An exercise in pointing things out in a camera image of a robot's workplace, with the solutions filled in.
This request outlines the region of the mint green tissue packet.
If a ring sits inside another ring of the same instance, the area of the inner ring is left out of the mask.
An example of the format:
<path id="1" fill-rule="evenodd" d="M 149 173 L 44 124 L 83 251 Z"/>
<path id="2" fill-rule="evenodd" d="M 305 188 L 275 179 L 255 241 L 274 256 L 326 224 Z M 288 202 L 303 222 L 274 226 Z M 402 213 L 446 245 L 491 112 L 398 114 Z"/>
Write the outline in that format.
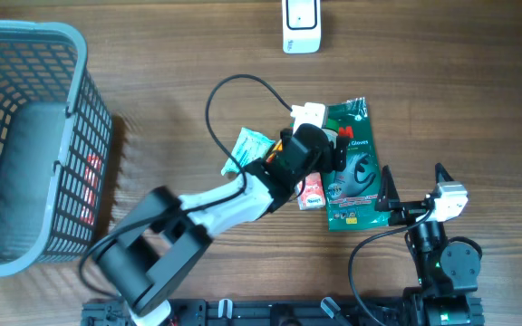
<path id="1" fill-rule="evenodd" d="M 242 128 L 231 156 L 244 168 L 252 161 L 264 157 L 275 142 L 258 131 Z"/>

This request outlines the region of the red Nescafe coffee stick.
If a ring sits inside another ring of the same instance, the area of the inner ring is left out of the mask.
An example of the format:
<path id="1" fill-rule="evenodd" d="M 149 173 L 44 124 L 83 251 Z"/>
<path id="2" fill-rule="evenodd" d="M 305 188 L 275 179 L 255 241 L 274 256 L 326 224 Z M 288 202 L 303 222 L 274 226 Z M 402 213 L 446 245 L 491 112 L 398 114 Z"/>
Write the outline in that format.
<path id="1" fill-rule="evenodd" d="M 92 210 L 96 204 L 96 191 L 98 190 L 99 177 L 98 172 L 102 169 L 102 160 L 94 154 L 90 154 L 87 158 L 87 166 L 84 170 L 84 187 L 82 199 L 85 205 L 81 211 L 81 220 L 92 225 L 94 223 L 94 213 Z"/>

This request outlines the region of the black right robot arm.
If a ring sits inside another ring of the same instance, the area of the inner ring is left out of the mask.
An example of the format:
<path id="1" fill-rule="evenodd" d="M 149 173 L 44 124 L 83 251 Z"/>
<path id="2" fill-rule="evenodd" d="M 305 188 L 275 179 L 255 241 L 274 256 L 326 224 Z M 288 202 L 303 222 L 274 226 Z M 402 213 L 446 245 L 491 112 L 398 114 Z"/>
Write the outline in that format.
<path id="1" fill-rule="evenodd" d="M 375 209 L 389 212 L 390 225 L 403 225 L 405 242 L 419 278 L 403 291 L 401 325 L 483 325 L 478 289 L 482 249 L 464 236 L 447 237 L 444 224 L 462 213 L 468 190 L 440 164 L 435 188 L 420 201 L 402 202 L 388 166 L 382 168 Z"/>

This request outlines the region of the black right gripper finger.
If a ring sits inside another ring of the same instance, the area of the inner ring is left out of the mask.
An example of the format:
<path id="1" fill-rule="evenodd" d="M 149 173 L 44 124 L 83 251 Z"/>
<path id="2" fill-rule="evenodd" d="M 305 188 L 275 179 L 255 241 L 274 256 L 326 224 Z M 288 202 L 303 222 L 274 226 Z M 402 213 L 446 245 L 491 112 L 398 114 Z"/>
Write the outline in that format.
<path id="1" fill-rule="evenodd" d="M 449 174 L 447 169 L 441 163 L 435 165 L 435 180 L 436 183 L 452 182 L 454 178 Z"/>
<path id="2" fill-rule="evenodd" d="M 382 168 L 381 184 L 374 209 L 378 212 L 389 212 L 401 207 L 400 197 L 395 186 L 389 165 Z"/>

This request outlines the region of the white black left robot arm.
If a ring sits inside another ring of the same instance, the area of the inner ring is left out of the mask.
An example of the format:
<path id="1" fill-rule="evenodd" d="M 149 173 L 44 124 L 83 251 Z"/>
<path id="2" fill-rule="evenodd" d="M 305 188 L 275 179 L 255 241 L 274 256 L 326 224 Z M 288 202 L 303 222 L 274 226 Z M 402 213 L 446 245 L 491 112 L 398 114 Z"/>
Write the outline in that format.
<path id="1" fill-rule="evenodd" d="M 275 212 L 308 175 L 344 170 L 349 138 L 307 123 L 281 136 L 273 158 L 255 159 L 224 186 L 180 197 L 153 189 L 84 255 L 134 324 L 161 325 L 171 316 L 168 298 L 218 235 Z"/>

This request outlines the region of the orange tissue packet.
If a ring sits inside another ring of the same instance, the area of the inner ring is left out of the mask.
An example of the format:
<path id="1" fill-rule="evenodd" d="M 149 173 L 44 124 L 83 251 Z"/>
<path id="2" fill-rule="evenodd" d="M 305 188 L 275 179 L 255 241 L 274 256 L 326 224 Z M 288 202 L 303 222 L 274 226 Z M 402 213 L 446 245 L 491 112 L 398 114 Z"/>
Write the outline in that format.
<path id="1" fill-rule="evenodd" d="M 297 185 L 295 192 L 301 210 L 315 210 L 325 207 L 324 188 L 319 172 L 308 175 Z"/>

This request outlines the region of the green-lid spice jar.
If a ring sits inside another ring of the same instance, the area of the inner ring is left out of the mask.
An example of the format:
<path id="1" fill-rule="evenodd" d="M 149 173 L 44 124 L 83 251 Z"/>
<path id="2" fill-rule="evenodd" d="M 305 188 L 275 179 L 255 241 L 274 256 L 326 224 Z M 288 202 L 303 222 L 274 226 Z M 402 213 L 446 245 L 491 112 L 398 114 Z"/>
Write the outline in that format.
<path id="1" fill-rule="evenodd" d="M 333 144 L 333 147 L 336 146 L 338 129 L 339 129 L 339 123 L 337 120 L 332 120 L 329 118 L 324 119 L 322 131 L 326 134 L 328 141 Z"/>

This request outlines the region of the green 3M gloves packet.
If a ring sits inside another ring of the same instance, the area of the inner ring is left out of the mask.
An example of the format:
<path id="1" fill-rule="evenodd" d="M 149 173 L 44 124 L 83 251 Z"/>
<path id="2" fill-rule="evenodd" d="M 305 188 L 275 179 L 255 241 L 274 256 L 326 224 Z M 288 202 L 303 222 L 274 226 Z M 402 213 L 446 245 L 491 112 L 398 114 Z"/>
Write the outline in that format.
<path id="1" fill-rule="evenodd" d="M 338 134 L 349 139 L 346 167 L 322 176 L 328 229 L 362 231 L 388 225 L 389 214 L 374 209 L 381 184 L 381 168 L 364 97 L 328 107 Z"/>

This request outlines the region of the red chili sauce bottle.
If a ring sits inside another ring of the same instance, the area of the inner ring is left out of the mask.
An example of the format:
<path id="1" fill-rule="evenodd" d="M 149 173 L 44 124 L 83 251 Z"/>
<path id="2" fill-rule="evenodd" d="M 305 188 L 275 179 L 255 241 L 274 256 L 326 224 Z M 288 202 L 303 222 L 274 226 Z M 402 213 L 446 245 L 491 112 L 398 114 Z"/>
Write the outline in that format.
<path id="1" fill-rule="evenodd" d="M 277 143 L 267 152 L 265 162 L 271 162 L 275 159 L 276 155 L 283 150 L 283 141 L 280 139 Z"/>

